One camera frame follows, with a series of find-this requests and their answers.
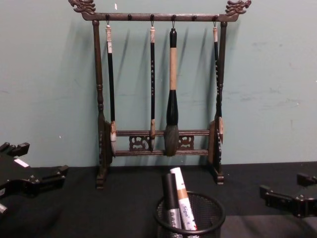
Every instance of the black mesh cup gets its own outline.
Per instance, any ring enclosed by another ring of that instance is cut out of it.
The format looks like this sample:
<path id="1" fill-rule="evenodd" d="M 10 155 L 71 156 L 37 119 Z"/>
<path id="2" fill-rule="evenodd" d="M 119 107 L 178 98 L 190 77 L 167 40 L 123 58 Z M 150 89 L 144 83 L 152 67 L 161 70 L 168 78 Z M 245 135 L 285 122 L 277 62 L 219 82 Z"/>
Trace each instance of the black mesh cup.
<path id="1" fill-rule="evenodd" d="M 183 224 L 181 229 L 172 227 L 166 219 L 167 211 L 162 197 L 154 212 L 158 223 L 157 238 L 220 238 L 221 226 L 226 217 L 223 205 L 214 198 L 195 192 L 187 193 L 197 230 L 185 230 Z"/>

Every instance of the brush rack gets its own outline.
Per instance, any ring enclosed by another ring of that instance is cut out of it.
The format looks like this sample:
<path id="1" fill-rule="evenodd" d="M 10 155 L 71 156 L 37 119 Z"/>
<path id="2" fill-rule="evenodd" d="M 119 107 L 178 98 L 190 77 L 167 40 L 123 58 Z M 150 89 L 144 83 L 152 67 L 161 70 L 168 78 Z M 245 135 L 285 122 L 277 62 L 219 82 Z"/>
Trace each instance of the brush rack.
<path id="1" fill-rule="evenodd" d="M 98 102 L 98 136 L 99 136 L 99 171 L 97 174 L 96 186 L 103 189 L 109 166 L 112 163 L 113 154 L 110 142 L 110 123 L 105 120 L 104 116 L 104 99 L 103 99 L 103 77 L 102 61 L 100 51 L 99 22 L 100 21 L 186 21 L 186 22 L 221 22 L 221 38 L 219 46 L 218 72 L 223 77 L 225 44 L 226 44 L 226 27 L 228 22 L 238 20 L 240 14 L 246 12 L 251 1 L 246 2 L 228 1 L 225 14 L 160 14 L 160 13 L 101 13 L 95 12 L 94 0 L 68 0 L 75 12 L 81 13 L 86 21 L 91 21 L 94 33 L 95 48 L 95 68 L 97 84 L 97 102 Z M 211 123 L 208 130 L 180 130 L 179 147 L 176 155 L 201 155 L 208 156 L 208 165 L 211 174 L 217 184 L 223 184 L 224 176 L 221 169 L 221 144 L 219 133 L 211 133 Z M 163 130 L 157 130 L 156 136 L 163 136 Z M 117 136 L 129 138 L 129 149 L 116 151 L 117 156 L 142 156 L 158 155 L 164 156 L 164 150 L 149 149 L 150 130 L 117 130 Z M 195 136 L 208 136 L 209 143 L 207 149 L 195 149 Z"/>

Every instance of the carved wooden finial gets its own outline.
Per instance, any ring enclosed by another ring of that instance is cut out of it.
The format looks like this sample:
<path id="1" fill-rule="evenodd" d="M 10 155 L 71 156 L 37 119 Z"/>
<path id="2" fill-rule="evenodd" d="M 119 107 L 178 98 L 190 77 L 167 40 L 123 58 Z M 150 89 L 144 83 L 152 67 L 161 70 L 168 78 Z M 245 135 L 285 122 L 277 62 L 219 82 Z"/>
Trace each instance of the carved wooden finial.
<path id="1" fill-rule="evenodd" d="M 94 0 L 68 0 L 70 5 L 74 8 L 75 12 L 86 12 L 90 15 L 95 14 Z"/>
<path id="2" fill-rule="evenodd" d="M 226 6 L 226 15 L 227 16 L 233 16 L 236 14 L 244 14 L 247 11 L 244 10 L 243 8 L 248 8 L 251 5 L 251 1 L 248 0 L 246 2 L 243 1 L 238 1 L 238 2 L 233 2 L 233 1 L 228 1 L 228 5 Z"/>

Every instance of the hook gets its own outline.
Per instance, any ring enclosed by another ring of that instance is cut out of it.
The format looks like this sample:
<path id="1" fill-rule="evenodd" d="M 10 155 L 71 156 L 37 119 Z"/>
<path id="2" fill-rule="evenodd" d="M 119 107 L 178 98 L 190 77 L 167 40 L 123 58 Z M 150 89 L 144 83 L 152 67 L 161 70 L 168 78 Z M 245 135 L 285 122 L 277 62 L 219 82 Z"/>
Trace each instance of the hook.
<path id="1" fill-rule="evenodd" d="M 153 24 L 154 24 L 154 15 L 153 14 L 151 14 L 151 26 L 153 26 Z"/>
<path id="2" fill-rule="evenodd" d="M 176 15 L 173 15 L 172 16 L 172 26 L 173 26 L 173 28 L 174 28 L 174 25 L 175 25 L 175 18 L 176 18 Z"/>
<path id="3" fill-rule="evenodd" d="M 107 22 L 107 25 L 109 25 L 109 18 L 110 18 L 109 14 L 106 14 L 106 22 Z"/>

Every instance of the green wall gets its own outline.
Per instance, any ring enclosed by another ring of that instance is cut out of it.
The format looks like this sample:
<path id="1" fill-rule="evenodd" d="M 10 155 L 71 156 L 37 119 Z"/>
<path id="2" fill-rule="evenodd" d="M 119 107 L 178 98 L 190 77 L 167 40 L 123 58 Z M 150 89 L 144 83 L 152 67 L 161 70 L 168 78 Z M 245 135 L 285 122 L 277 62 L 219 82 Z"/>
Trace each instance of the green wall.
<path id="1" fill-rule="evenodd" d="M 225 0 L 95 1 L 99 12 L 224 13 Z M 315 0 L 253 1 L 228 24 L 223 164 L 314 161 Z M 111 22 L 117 129 L 149 129 L 149 22 Z M 100 24 L 105 116 L 106 23 Z M 165 128 L 170 22 L 156 27 L 156 122 Z M 207 129 L 215 112 L 212 23 L 176 22 L 179 128 Z M 0 143 L 31 144 L 31 166 L 98 163 L 91 22 L 67 0 L 0 1 Z M 206 141 L 197 140 L 204 146 Z M 157 140 L 158 147 L 163 141 Z M 128 146 L 118 140 L 118 149 Z M 117 157 L 122 165 L 195 165 L 205 158 Z"/>

